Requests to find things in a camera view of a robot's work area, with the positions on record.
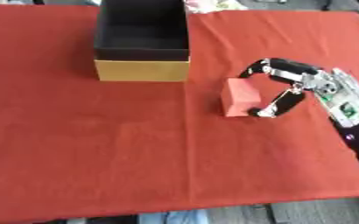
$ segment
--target red block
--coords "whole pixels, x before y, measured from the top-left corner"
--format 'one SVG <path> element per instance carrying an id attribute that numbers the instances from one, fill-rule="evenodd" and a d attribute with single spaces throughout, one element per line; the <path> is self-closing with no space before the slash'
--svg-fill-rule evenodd
<path id="1" fill-rule="evenodd" d="M 261 102 L 258 90 L 245 79 L 227 79 L 221 97 L 225 116 L 248 116 L 248 109 Z"/>

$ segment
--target tan box side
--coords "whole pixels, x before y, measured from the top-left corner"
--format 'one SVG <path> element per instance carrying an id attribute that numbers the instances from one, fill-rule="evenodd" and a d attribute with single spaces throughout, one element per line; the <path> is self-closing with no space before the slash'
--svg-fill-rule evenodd
<path id="1" fill-rule="evenodd" d="M 101 81 L 185 81 L 189 61 L 95 60 Z"/>

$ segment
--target red tablecloth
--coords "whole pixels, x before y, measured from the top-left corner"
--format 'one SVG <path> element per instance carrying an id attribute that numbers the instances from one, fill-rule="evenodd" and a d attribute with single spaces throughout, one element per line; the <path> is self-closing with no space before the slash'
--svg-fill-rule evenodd
<path id="1" fill-rule="evenodd" d="M 263 57 L 359 79 L 359 16 L 189 18 L 189 82 L 100 82 L 92 7 L 0 6 L 0 221 L 359 196 L 359 163 L 309 95 L 279 119 L 225 118 L 219 93 Z M 270 100 L 285 85 L 251 82 Z"/>

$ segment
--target robotic arm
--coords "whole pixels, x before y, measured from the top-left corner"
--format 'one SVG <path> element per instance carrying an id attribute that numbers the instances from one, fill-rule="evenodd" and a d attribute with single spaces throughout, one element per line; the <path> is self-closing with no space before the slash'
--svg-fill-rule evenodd
<path id="1" fill-rule="evenodd" d="M 267 107 L 252 108 L 250 115 L 270 118 L 283 115 L 306 98 L 306 91 L 312 92 L 359 159 L 359 82 L 354 77 L 339 68 L 328 73 L 321 67 L 274 58 L 253 63 L 240 78 L 249 78 L 252 74 L 268 74 L 271 79 L 288 83 L 290 87 Z"/>

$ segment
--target open box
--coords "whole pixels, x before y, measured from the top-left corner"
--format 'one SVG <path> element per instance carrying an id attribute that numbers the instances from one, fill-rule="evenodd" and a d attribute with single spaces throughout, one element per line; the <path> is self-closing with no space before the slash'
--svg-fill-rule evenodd
<path id="1" fill-rule="evenodd" d="M 94 48 L 101 81 L 185 81 L 189 46 L 182 0 L 102 1 Z"/>

